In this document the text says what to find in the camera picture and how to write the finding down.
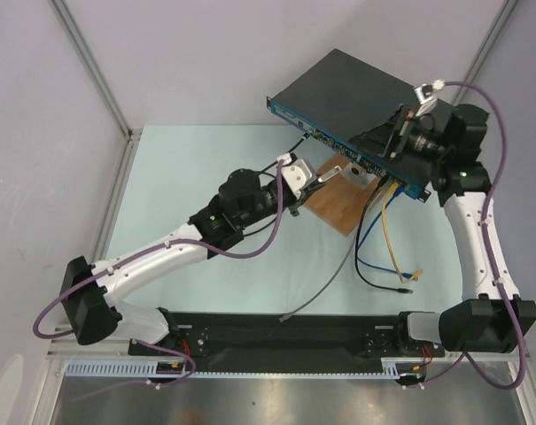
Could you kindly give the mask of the black transceiver plug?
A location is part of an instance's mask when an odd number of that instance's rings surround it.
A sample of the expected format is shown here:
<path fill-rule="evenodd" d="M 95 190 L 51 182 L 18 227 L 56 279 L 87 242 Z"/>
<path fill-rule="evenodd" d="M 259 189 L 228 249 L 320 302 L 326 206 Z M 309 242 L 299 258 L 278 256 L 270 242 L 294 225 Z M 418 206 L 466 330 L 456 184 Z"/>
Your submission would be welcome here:
<path fill-rule="evenodd" d="M 330 170 L 328 170 L 325 173 L 321 174 L 318 177 L 317 181 L 320 182 L 320 183 L 325 183 L 328 180 L 330 180 L 331 178 L 333 178 L 334 176 L 336 176 L 337 174 L 340 174 L 341 172 L 342 172 L 342 167 L 341 166 L 334 166 Z"/>

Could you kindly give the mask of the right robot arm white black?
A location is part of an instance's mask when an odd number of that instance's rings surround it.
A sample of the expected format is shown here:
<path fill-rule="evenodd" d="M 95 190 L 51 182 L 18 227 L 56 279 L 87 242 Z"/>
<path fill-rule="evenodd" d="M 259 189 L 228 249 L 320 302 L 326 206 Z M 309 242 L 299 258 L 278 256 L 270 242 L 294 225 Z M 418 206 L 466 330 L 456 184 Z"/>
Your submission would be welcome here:
<path fill-rule="evenodd" d="M 380 169 L 404 180 L 425 166 L 457 247 L 462 302 L 442 313 L 407 313 L 407 325 L 392 333 L 393 348 L 401 355 L 415 354 L 424 341 L 450 352 L 527 352 L 524 338 L 536 321 L 536 305 L 521 298 L 495 228 L 496 181 L 478 161 L 487 121 L 482 108 L 460 104 L 437 130 L 402 106 L 350 140 Z"/>

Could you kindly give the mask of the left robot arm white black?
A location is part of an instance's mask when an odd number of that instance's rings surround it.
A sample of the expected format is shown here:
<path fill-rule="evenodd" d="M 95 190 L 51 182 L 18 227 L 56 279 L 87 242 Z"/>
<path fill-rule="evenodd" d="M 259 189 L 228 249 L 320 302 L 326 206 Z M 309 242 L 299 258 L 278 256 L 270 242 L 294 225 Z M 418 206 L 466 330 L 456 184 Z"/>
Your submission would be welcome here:
<path fill-rule="evenodd" d="M 177 268 L 216 255 L 233 257 L 231 248 L 243 241 L 246 228 L 270 216 L 281 219 L 285 210 L 297 214 L 322 186 L 322 177 L 302 160 L 283 166 L 266 185 L 253 170 L 238 169 L 206 207 L 167 236 L 115 259 L 93 264 L 84 257 L 72 259 L 60 294 L 77 343 L 125 336 L 148 343 L 160 354 L 173 352 L 179 333 L 168 312 L 129 305 L 125 297 Z"/>

